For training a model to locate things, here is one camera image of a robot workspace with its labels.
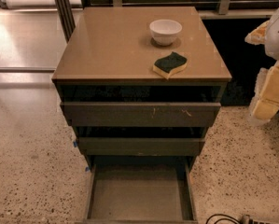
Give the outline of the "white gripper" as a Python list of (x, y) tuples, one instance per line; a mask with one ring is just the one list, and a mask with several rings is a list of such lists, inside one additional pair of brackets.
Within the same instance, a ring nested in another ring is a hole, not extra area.
[(252, 45), (265, 44), (265, 53), (277, 60), (271, 68), (259, 70), (255, 96), (249, 106), (253, 119), (270, 120), (279, 111), (279, 8), (269, 21), (263, 22), (250, 32), (244, 41)]

